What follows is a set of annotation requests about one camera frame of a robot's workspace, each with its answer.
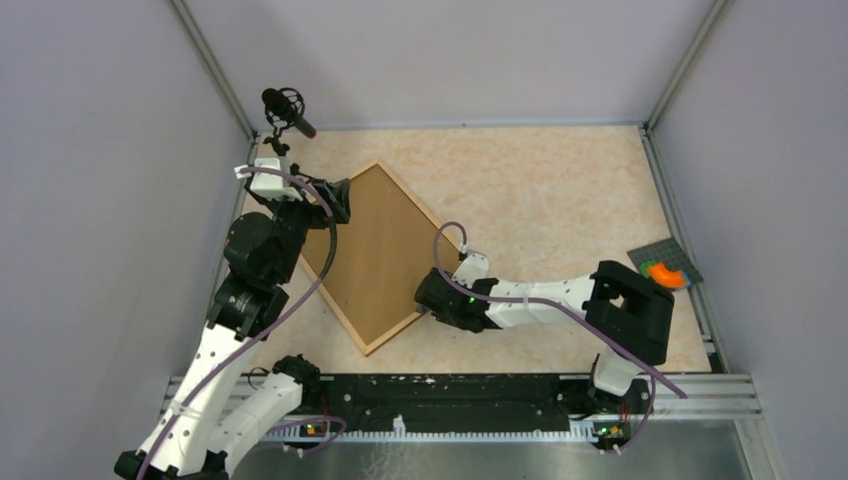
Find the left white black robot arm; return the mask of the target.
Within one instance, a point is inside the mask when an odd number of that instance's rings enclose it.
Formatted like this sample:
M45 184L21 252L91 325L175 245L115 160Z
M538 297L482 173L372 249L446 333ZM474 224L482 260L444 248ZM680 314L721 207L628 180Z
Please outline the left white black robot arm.
M278 361L262 387L223 413L261 342L320 284L315 281L295 302L283 288L312 230L330 233L319 275L329 272L338 228L351 217L350 193L348 178L309 178L296 180L287 193L253 196L270 212L243 214L231 224L224 247L229 271L214 294L190 367L151 434L119 455L118 477L228 479L279 419L317 407L320 371L296 355Z

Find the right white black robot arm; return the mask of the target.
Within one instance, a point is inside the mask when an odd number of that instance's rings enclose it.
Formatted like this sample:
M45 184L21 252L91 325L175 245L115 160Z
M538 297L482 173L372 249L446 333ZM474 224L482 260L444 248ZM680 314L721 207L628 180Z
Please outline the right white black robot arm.
M432 268L414 300L438 321L474 333L526 325L584 328L606 346L586 385L589 404L600 412L622 404L640 373L685 395L658 370L667 360L673 294L617 261L571 279L518 283L489 276L487 258L474 254L454 272Z

